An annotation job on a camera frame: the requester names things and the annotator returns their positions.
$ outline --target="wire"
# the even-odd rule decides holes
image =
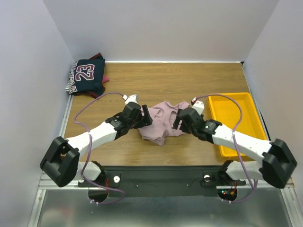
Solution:
[[[241,153],[240,153],[240,149],[239,149],[239,146],[238,146],[238,143],[237,143],[237,140],[236,140],[236,136],[235,136],[235,132],[236,132],[236,129],[237,127],[239,126],[240,122],[242,121],[242,118],[243,118],[243,112],[242,112],[242,109],[240,107],[240,105],[232,98],[228,97],[228,96],[225,96],[225,95],[222,95],[222,94],[210,94],[210,95],[206,95],[206,96],[199,96],[199,97],[196,97],[196,100],[197,99],[200,99],[200,98],[206,98],[206,97],[209,97],[209,96],[221,96],[221,97],[224,97],[224,98],[227,98],[229,100],[231,100],[233,103],[235,103],[240,111],[240,118],[238,120],[238,122],[235,124],[234,128],[232,129],[232,139],[233,139],[233,143],[235,145],[235,148],[236,148],[236,152],[238,154],[238,158],[240,160],[240,163],[241,163],[241,166],[243,168],[243,171],[248,179],[248,182],[250,183],[250,186],[252,188],[252,193],[249,194],[248,196],[246,196],[245,198],[241,199],[241,200],[238,200],[238,201],[229,201],[231,203],[238,203],[238,202],[242,202],[242,201],[245,201],[246,199],[248,199],[253,193],[254,191],[256,190],[257,188],[257,185],[258,185],[258,180],[254,180],[254,184],[252,183],[251,181],[251,178],[250,178],[250,175],[244,165],[244,162],[243,162],[243,159],[241,157]]]
[[[106,187],[109,188],[109,179],[106,179]]]
[[[107,92],[107,93],[104,93],[104,94],[100,95],[99,97],[97,97],[96,99],[94,99],[93,101],[91,101],[89,104],[87,104],[87,105],[86,105],[82,110],[80,110],[80,111],[77,113],[77,115],[74,117],[74,123],[83,126],[83,127],[86,129],[86,131],[89,133],[89,150],[88,150],[88,155],[87,155],[86,161],[85,161],[85,163],[84,163],[83,169],[82,169],[82,171],[81,171],[81,175],[82,175],[83,179],[86,180],[88,183],[90,183],[90,184],[92,184],[92,185],[94,185],[94,186],[96,186],[96,187],[98,187],[98,188],[103,188],[103,189],[105,189],[105,190],[107,190],[107,191],[119,192],[119,193],[122,194],[122,196],[119,197],[117,200],[111,201],[111,202],[98,203],[98,202],[95,202],[94,200],[90,200],[91,203],[94,203],[94,204],[97,204],[97,205],[108,205],[108,204],[112,204],[112,203],[118,202],[118,201],[122,200],[122,199],[125,197],[125,192],[122,191],[122,190],[120,190],[120,189],[109,188],[109,187],[108,187],[109,184],[107,184],[107,186],[104,187],[104,186],[102,186],[102,185],[99,185],[99,184],[97,184],[97,183],[95,183],[95,182],[89,180],[86,176],[84,176],[84,170],[85,170],[85,168],[86,168],[86,166],[87,166],[87,164],[88,164],[88,162],[89,162],[90,155],[91,155],[93,138],[92,138],[92,136],[91,136],[91,134],[90,134],[90,129],[88,128],[88,126],[85,125],[85,124],[83,124],[83,123],[81,123],[81,122],[78,122],[78,121],[77,121],[77,117],[78,117],[78,116],[79,116],[87,107],[89,107],[91,104],[93,104],[94,102],[96,102],[96,101],[99,100],[100,98],[102,98],[102,97],[104,97],[104,96],[106,96],[106,95],[109,95],[109,94],[118,94],[118,95],[124,96],[124,94],[122,94],[122,93],[120,93],[120,92]]]
[[[230,192],[230,191],[232,190],[232,188],[233,188],[233,183],[235,183],[235,188],[234,188],[234,190],[233,190],[233,192],[235,192],[235,190],[236,190],[236,188],[237,188],[237,181],[232,182],[232,186],[231,186],[231,188],[228,190],[228,192]]]
[[[236,186],[235,186],[235,188],[233,189],[233,193],[235,193],[235,191],[237,190],[237,187],[238,187],[238,185],[237,185],[237,182],[236,182]]]

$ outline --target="number 23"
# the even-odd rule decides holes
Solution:
[[[95,68],[95,65],[91,65],[91,64],[78,66],[76,69],[75,80],[81,81],[81,77],[83,77],[86,80],[94,79],[94,68]]]

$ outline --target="pink cloth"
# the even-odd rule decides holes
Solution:
[[[109,82],[109,77],[107,75],[103,75],[102,84]]]
[[[152,118],[152,124],[139,129],[142,139],[150,140],[163,146],[165,137],[184,134],[181,130],[176,130],[172,127],[176,119],[178,109],[185,109],[188,106],[189,103],[187,102],[179,103],[176,106],[173,106],[170,102],[162,102],[152,108],[148,108]]]

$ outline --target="garment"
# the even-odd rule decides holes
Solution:
[[[71,68],[66,91],[74,95],[87,93],[94,98],[102,95],[105,91],[102,83],[109,81],[107,76],[104,78],[104,67],[105,59],[101,53],[78,60]]]
[[[182,102],[173,106],[170,102],[162,102],[148,108],[152,118],[152,124],[139,129],[142,139],[150,140],[160,146],[164,145],[165,137],[184,134],[179,129],[173,129],[173,123],[177,117],[178,109],[185,109],[189,103]]]

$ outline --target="black bracket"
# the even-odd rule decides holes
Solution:
[[[208,141],[213,143],[212,135],[215,134],[215,130],[221,122],[215,120],[203,119],[203,115],[199,113],[192,107],[188,107],[184,110],[179,109],[177,112],[176,120],[173,124],[173,129],[177,129],[180,121],[182,120],[180,130],[185,133],[193,134],[199,140]]]
[[[54,139],[44,155],[40,168],[58,185],[64,187],[76,176],[80,154],[61,136]]]
[[[152,124],[152,118],[148,112],[147,105],[143,105],[142,109],[144,115],[142,115],[139,104],[129,102],[122,112],[105,120],[106,123],[113,125],[117,131],[115,139],[126,135],[130,129],[138,129]]]
[[[271,145],[269,152],[263,153],[260,172],[270,185],[284,188],[298,163],[283,140],[276,139]]]
[[[226,170],[229,164],[233,162],[232,160],[227,160],[223,163],[218,171],[205,171],[203,172],[203,181],[201,181],[201,185],[203,187],[213,187],[213,186],[229,186],[234,180],[231,179]],[[242,186],[245,185],[245,181],[237,180],[237,185]]]

